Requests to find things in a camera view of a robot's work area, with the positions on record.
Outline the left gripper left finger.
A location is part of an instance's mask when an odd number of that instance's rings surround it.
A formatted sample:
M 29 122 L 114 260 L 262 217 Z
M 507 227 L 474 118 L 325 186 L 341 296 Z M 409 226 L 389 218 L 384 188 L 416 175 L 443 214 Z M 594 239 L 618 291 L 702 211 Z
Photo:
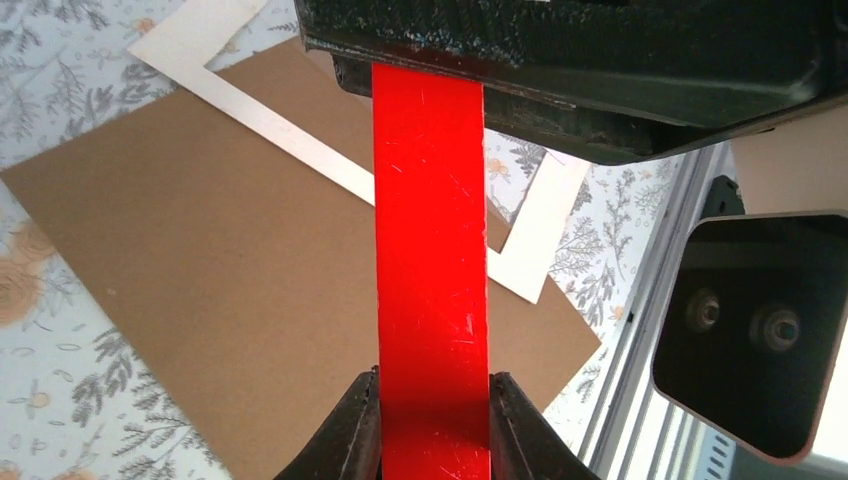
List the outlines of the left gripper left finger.
M 360 373 L 276 480 L 382 477 L 378 370 Z

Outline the brown backing board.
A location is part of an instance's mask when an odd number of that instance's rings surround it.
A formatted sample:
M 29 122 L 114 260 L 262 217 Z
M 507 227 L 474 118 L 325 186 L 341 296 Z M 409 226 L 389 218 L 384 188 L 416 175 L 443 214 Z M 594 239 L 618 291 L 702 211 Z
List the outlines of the brown backing board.
M 374 176 L 374 113 L 287 41 L 224 71 Z M 238 479 L 270 479 L 379 374 L 368 204 L 179 90 L 5 170 L 5 185 Z M 489 372 L 546 407 L 598 348 L 560 287 L 488 280 Z

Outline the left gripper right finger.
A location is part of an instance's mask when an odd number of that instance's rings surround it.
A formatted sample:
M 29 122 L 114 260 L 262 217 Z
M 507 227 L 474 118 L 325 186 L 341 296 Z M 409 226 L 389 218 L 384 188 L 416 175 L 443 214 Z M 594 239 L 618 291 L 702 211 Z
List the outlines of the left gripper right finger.
M 508 372 L 490 376 L 491 477 L 598 480 Z

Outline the red picture frame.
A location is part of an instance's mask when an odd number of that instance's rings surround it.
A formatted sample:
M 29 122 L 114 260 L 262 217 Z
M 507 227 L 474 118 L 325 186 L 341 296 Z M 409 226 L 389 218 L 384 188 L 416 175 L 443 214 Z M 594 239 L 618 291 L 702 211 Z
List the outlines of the red picture frame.
M 382 463 L 487 479 L 487 212 L 480 84 L 373 70 Z

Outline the white mat board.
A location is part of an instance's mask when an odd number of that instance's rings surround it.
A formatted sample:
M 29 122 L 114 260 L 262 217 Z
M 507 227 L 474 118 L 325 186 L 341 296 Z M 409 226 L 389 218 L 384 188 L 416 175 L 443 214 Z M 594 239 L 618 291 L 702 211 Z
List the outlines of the white mat board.
M 374 176 L 266 105 L 208 70 L 225 44 L 265 4 L 262 1 L 187 1 L 128 52 L 216 109 L 368 204 Z M 487 253 L 488 275 L 537 303 L 588 162 L 549 151 L 531 181 L 500 251 Z

